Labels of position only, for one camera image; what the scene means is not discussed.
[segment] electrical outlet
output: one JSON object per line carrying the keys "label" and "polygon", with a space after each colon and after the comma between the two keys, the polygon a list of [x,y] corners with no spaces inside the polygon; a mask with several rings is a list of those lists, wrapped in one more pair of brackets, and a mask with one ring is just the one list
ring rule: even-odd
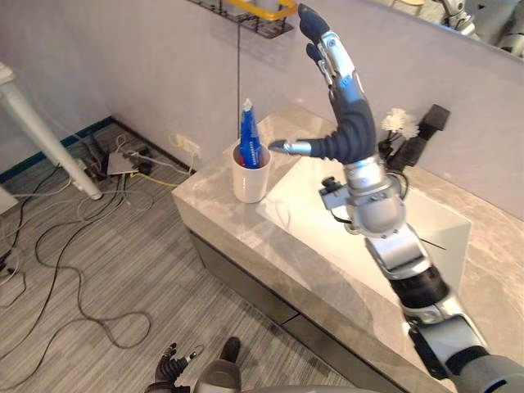
{"label": "electrical outlet", "polygon": [[190,154],[194,154],[198,158],[201,158],[200,146],[194,143],[192,140],[188,139],[185,135],[180,133],[175,134],[177,140],[177,145],[184,151],[187,151]]}

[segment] robotic arm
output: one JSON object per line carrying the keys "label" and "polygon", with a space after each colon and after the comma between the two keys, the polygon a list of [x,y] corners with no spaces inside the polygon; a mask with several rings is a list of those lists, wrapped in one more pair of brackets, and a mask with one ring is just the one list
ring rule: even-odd
{"label": "robotic arm", "polygon": [[473,16],[466,12],[465,0],[434,0],[441,2],[445,11],[445,24],[462,35],[477,38]]}
{"label": "robotic arm", "polygon": [[474,322],[406,223],[398,183],[376,153],[373,116],[341,40],[311,8],[301,4],[299,16],[302,33],[313,42],[306,52],[326,80],[338,126],[325,138],[275,141],[269,149],[344,165],[347,184],[326,179],[320,190],[324,205],[329,210],[347,207],[353,227],[366,237],[366,247],[400,298],[409,335],[433,377],[451,379],[460,393],[523,392],[524,368],[490,355]]}

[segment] bathroom sink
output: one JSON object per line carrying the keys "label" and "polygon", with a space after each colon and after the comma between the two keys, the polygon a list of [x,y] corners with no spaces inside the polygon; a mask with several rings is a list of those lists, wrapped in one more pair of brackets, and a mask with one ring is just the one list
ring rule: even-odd
{"label": "bathroom sink", "polygon": [[[325,210],[318,190],[322,187],[320,182],[327,176],[345,182],[339,163],[300,158],[256,210],[324,259],[397,304],[389,282],[364,245],[364,237],[349,234],[344,225]],[[458,291],[471,222],[415,188],[410,188],[405,204],[408,223],[423,239],[445,281]],[[335,213],[347,218],[343,207]]]}

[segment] marble countertop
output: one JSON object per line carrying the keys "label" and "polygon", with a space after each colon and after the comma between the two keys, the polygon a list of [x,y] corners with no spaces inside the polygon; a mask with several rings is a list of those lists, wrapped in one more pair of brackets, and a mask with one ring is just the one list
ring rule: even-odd
{"label": "marble countertop", "polygon": [[[298,106],[259,123],[264,144],[311,138],[334,124]],[[326,261],[233,195],[230,149],[173,191],[184,223],[338,341],[409,391],[453,390],[427,374],[400,308]],[[271,189],[297,158],[273,155]],[[472,221],[459,295],[490,349],[524,364],[524,223],[419,168],[412,186]]]}

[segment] striped carpet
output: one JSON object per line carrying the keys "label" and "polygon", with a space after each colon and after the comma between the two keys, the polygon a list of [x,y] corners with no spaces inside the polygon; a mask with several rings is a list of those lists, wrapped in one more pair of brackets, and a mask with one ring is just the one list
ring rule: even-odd
{"label": "striped carpet", "polygon": [[[115,148],[115,136],[123,133],[112,125],[97,134],[105,148]],[[138,147],[130,141],[125,148]],[[84,156],[76,143],[70,150]],[[28,192],[52,172],[44,161],[19,174],[3,186],[10,192]],[[179,183],[184,176],[167,167],[155,167],[153,176],[169,183]],[[60,169],[40,192],[58,189],[66,183]],[[115,180],[101,185],[115,189]],[[84,286],[82,305],[86,313],[109,318],[134,310],[151,315],[151,332],[139,346],[121,350],[114,347],[102,329],[93,322],[77,322],[66,327],[51,344],[42,366],[14,392],[141,392],[151,382],[156,362],[166,346],[175,341],[180,354],[204,345],[204,353],[192,362],[179,378],[181,384],[193,386],[201,370],[214,359],[231,335],[242,340],[238,360],[243,386],[328,384],[350,386],[320,359],[266,317],[225,287],[202,267],[186,229],[174,206],[170,188],[144,178],[131,178],[127,189],[154,196],[154,205],[139,211],[147,203],[144,195],[128,194],[128,201],[113,214],[92,224],[67,248],[62,265],[82,271]],[[34,244],[38,236],[56,223],[76,220],[76,188],[68,187],[55,196],[34,198],[27,204],[25,217],[58,201],[57,205],[32,219],[21,229],[21,270],[26,272],[27,291],[11,307],[0,308],[0,356],[10,350],[30,329],[43,306],[51,285],[53,269],[38,264]],[[89,201],[94,209],[106,203]],[[18,208],[2,218],[11,227],[17,222]],[[51,231],[41,242],[39,254],[46,264],[54,265],[68,237],[82,224],[70,224]],[[0,242],[0,255],[8,250]],[[10,257],[14,267],[16,258]],[[35,368],[52,334],[63,324],[79,318],[76,305],[78,277],[71,270],[61,270],[56,289],[33,334],[12,354],[0,360],[0,391],[17,383]],[[0,306],[7,305],[19,292],[21,276],[0,286]],[[147,330],[146,319],[131,315],[108,323],[115,339],[123,345],[138,341]]]}

